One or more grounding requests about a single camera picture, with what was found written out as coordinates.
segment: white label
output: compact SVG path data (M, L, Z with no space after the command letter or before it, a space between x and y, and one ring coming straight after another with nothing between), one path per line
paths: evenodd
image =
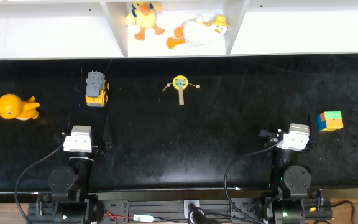
M134 215L134 221L138 222L153 222L154 217L151 215Z

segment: wooden floor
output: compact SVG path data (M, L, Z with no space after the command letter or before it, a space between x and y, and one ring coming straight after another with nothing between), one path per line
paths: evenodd
M350 200L356 206L356 224L358 224L358 198L351 199L332 199L332 203L338 203L343 200ZM23 209L27 210L27 204L22 204ZM334 207L334 220L328 220L330 224L351 224L351 206L344 204ZM21 217L15 204L0 204L0 223L3 224L24 224L25 221Z

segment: white duck plush toy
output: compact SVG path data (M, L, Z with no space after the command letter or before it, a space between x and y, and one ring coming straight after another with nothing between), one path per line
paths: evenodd
M211 23L204 22L203 17L199 16L196 20L186 21L182 26L177 27L174 31L176 38L168 38L167 46L172 49L178 44L190 46L209 44L222 38L228 27L224 15L218 15Z

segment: yellow hat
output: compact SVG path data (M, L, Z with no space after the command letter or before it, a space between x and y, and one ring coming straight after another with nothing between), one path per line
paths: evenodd
M218 25L218 26L229 26L226 22L226 17L224 15L218 15L216 16L216 19L212 22L212 24Z

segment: yellow and gray toy truck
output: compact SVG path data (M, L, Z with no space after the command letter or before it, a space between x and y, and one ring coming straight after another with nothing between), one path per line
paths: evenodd
M110 89L109 83L101 72L92 71L88 73L86 79L86 105L94 107L104 107L109 100L107 90Z

